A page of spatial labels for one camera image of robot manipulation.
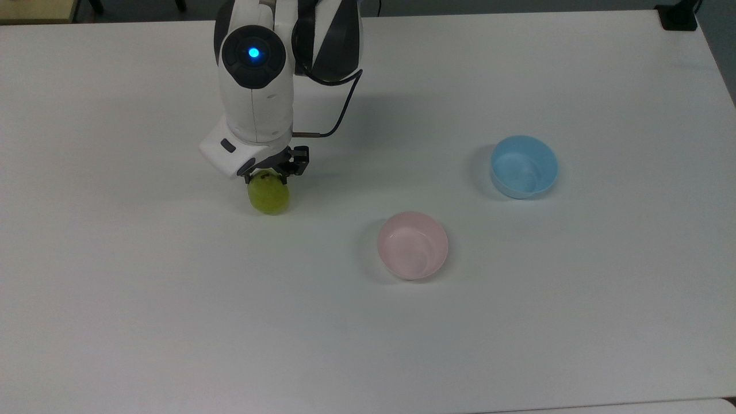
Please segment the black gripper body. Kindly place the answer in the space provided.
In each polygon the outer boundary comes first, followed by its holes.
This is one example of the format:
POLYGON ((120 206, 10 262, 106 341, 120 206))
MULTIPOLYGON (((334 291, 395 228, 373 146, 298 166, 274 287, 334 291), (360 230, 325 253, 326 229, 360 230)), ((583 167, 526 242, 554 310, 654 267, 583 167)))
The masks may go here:
POLYGON ((294 175, 292 162, 292 149, 286 148, 283 151, 266 158, 262 162, 256 163, 252 168, 252 174, 259 172, 260 170, 267 170, 271 168, 276 171, 279 175, 294 175))

